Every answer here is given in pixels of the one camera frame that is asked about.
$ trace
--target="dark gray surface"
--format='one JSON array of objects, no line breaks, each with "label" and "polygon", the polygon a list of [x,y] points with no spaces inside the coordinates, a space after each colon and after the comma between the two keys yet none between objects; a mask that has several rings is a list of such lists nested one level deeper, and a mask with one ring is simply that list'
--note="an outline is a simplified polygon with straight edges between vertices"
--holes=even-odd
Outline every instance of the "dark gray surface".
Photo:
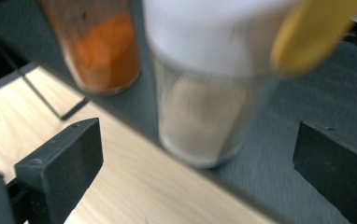
[{"label": "dark gray surface", "polygon": [[[139,1],[135,1],[134,11],[142,63],[140,79],[133,88],[117,96],[88,97],[158,142],[155,91]],[[25,57],[75,86],[36,1],[0,3],[0,37]],[[211,172],[285,220],[348,223],[293,169],[300,120],[331,126],[357,139],[357,48],[351,43],[341,43],[325,63],[305,77],[282,80],[251,132],[244,136],[243,150]]]}]

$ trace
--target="clear glass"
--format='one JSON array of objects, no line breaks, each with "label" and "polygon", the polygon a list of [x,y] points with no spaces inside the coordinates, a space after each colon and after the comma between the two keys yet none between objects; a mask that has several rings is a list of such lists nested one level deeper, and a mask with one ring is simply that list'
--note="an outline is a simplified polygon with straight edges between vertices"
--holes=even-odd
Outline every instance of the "clear glass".
[{"label": "clear glass", "polygon": [[127,1],[38,0],[38,3],[82,89],[113,94],[136,80],[140,68]]},{"label": "clear glass", "polygon": [[155,53],[152,62],[164,148],[196,168],[214,167],[235,155],[261,80],[207,76]]}]

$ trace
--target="light wood surface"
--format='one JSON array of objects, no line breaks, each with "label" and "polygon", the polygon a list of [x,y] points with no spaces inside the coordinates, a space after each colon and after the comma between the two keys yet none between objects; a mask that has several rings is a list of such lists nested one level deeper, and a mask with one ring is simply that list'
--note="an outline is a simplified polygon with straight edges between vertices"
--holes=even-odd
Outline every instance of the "light wood surface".
[{"label": "light wood surface", "polygon": [[[82,96],[45,70],[28,74],[64,113]],[[152,142],[90,102],[61,122],[19,78],[0,89],[0,171],[13,165],[67,125],[98,117],[105,162],[66,223],[272,223]]]}]

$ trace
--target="orange powder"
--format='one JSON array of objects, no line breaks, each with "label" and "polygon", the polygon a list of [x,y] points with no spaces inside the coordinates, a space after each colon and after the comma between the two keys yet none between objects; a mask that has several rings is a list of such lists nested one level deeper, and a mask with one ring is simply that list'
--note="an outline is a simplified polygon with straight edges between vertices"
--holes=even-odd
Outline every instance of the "orange powder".
[{"label": "orange powder", "polygon": [[80,82],[93,91],[113,91],[139,72],[136,40],[130,16],[119,14],[95,26],[74,49]]}]

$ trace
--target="spice jar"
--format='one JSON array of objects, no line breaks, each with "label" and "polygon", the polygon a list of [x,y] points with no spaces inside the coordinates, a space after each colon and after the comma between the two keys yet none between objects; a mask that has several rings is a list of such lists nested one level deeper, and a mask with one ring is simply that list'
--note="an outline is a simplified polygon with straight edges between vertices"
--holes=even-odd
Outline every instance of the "spice jar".
[{"label": "spice jar", "polygon": [[38,0],[78,86],[114,94],[139,74],[136,37],[125,0]]}]

